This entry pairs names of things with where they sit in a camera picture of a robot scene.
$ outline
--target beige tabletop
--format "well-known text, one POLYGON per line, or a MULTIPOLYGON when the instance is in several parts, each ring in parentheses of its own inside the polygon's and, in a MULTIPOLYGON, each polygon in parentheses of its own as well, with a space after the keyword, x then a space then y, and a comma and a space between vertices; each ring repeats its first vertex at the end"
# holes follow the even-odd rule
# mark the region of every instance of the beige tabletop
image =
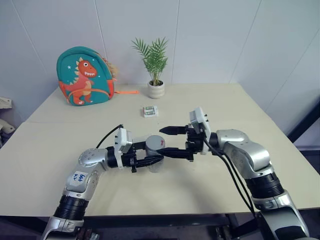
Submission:
MULTIPOLYGON (((0 215, 52 215, 79 155, 120 123, 139 140, 160 134, 167 147, 183 148, 184 135, 158 131, 186 125, 189 112, 199 106, 208 114, 212 131, 241 130, 269 151, 282 186, 299 209, 320 207, 320 176, 238 84, 170 85, 161 99, 146 97, 143 86, 117 88, 142 90, 142 94, 117 94, 106 103, 74 107, 57 89, 17 129, 0 150, 0 215), (143 118, 142 106, 151 105, 158 106, 159 117, 143 118)), ((101 147, 112 145, 112 140, 101 147)), ((248 209, 225 165, 207 154, 195 155, 194 162, 165 158, 158 173, 147 168, 137 173, 109 169, 100 177, 86 215, 238 212, 248 209)))

